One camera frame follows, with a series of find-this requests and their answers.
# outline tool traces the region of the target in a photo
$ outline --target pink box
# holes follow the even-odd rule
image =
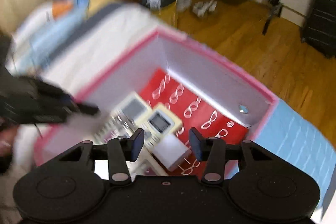
[[[36,164],[92,136],[106,115],[131,91],[140,92],[159,67],[222,114],[249,127],[251,140],[258,136],[278,104],[276,95],[225,57],[185,34],[159,28],[75,96],[78,101],[98,105],[102,115],[74,115],[67,124],[52,126],[35,144]],[[241,113],[240,105],[249,113]]]

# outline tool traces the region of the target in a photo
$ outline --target white bedsheet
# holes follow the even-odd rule
[[[42,75],[42,78],[76,95],[110,66],[124,51],[159,26],[166,26],[137,4],[124,5],[104,18],[80,43],[71,45]],[[46,126],[39,126],[42,133]],[[29,169],[38,138],[34,126],[22,126],[14,146],[14,162]]]

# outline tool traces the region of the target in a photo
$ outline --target wooden floor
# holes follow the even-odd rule
[[[200,20],[189,10],[178,28],[235,62],[314,124],[336,147],[336,60],[301,43],[299,27],[272,20],[249,0],[217,0],[217,13]]]

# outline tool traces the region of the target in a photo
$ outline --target white block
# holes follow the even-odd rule
[[[191,154],[175,135],[166,135],[153,150],[153,155],[169,170],[174,171]]]

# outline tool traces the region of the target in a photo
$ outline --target person's hand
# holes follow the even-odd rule
[[[18,126],[13,126],[0,132],[0,157],[7,156],[11,153],[17,130]]]

